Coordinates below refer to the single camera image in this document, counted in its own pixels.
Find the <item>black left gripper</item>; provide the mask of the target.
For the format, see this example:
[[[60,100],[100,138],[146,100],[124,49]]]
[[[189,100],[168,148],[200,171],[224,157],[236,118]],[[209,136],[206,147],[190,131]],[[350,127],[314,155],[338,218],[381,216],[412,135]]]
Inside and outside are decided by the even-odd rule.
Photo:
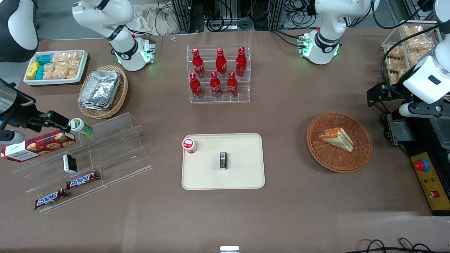
[[[368,107],[372,107],[378,102],[388,102],[398,99],[405,100],[405,87],[403,83],[389,85],[386,82],[379,82],[376,88],[371,88],[367,91]]]

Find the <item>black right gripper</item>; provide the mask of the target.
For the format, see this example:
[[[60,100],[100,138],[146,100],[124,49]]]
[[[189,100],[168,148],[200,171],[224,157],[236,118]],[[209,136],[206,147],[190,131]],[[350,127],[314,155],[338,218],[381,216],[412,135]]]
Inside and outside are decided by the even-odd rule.
[[[71,130],[68,118],[52,110],[39,114],[35,103],[36,100],[33,97],[19,91],[14,103],[7,110],[7,124],[15,128],[28,128],[35,132],[40,132],[42,128],[55,128],[64,132]]]

